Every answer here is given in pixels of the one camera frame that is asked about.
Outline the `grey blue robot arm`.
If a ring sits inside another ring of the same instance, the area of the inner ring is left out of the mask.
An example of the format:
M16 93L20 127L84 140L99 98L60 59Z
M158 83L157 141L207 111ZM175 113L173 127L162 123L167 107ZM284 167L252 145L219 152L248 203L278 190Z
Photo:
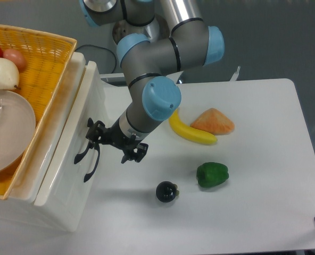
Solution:
M123 162L141 161L148 150L143 140L181 102L180 90L168 75L223 57L222 33L204 23L195 1L161 1L161 6L168 38L151 42L143 33L131 33L118 42L118 62L132 102L110 128L88 120L87 150L111 145L123 151Z

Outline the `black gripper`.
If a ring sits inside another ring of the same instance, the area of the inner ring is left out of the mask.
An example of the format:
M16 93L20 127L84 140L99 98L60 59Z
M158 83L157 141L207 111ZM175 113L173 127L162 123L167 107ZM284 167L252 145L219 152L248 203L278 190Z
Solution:
M102 121L94 122L90 117L87 121L87 149L94 149L99 144L111 145L123 151L122 164L133 160L139 163L147 154L148 144L136 140L135 132L131 132L129 135L124 134L121 130L120 120L121 118L118 118L110 128L106 128Z

